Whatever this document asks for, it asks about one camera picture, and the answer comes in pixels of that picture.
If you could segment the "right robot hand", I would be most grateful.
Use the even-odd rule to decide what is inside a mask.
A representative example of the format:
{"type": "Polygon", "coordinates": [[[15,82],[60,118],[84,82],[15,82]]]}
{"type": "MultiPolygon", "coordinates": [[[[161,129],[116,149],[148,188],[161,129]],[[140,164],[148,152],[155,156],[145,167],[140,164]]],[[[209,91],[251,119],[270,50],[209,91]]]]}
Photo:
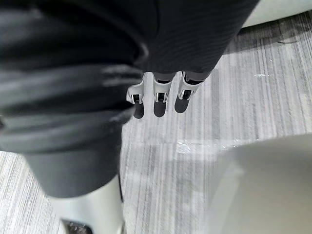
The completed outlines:
{"type": "Polygon", "coordinates": [[[0,148],[21,154],[68,234],[123,234],[122,127],[186,111],[255,0],[3,0],[0,148]]]}

